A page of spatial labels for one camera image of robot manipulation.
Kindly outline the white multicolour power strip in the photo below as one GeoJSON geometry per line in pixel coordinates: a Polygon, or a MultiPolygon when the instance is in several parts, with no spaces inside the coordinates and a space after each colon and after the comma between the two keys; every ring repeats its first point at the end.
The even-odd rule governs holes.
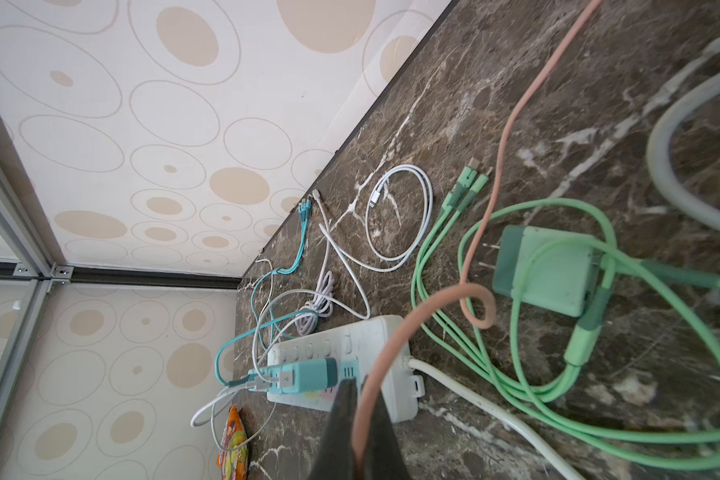
{"type": "MultiPolygon", "coordinates": [[[[398,315],[377,316],[275,345],[267,356],[267,365],[281,365],[311,359],[334,358],[338,363],[338,383],[329,389],[301,394],[268,394],[277,404],[328,412],[332,409],[338,384],[356,381],[362,389],[367,377],[391,334],[402,323],[398,315]]],[[[406,360],[410,348],[404,346],[382,383],[381,394],[390,420],[409,421],[418,413],[418,399],[425,393],[421,376],[413,373],[406,360]]]]}

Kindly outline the light green charger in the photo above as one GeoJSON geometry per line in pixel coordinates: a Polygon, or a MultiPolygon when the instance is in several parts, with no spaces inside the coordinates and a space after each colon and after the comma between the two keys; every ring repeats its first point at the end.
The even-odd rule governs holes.
{"type": "Polygon", "coordinates": [[[492,280],[494,293],[511,297],[520,274],[527,270],[522,301],[549,311],[578,318],[594,292],[596,255],[592,247],[567,243],[551,250],[532,267],[531,255],[540,247],[564,238],[583,239],[580,233],[532,226],[504,228],[492,280]]]}

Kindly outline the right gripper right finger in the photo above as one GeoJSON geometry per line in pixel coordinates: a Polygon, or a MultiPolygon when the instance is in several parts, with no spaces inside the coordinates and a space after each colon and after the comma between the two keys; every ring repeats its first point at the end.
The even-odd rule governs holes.
{"type": "Polygon", "coordinates": [[[375,402],[370,421],[369,437],[362,462],[362,478],[366,480],[411,479],[382,394],[375,402]]]}

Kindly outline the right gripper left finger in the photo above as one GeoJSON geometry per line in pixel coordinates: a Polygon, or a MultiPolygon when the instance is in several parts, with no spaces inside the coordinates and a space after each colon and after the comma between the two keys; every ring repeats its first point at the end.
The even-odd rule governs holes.
{"type": "Polygon", "coordinates": [[[351,447],[351,434],[356,407],[356,381],[342,380],[338,384],[319,451],[308,476],[309,480],[355,478],[356,467],[351,447]]]}

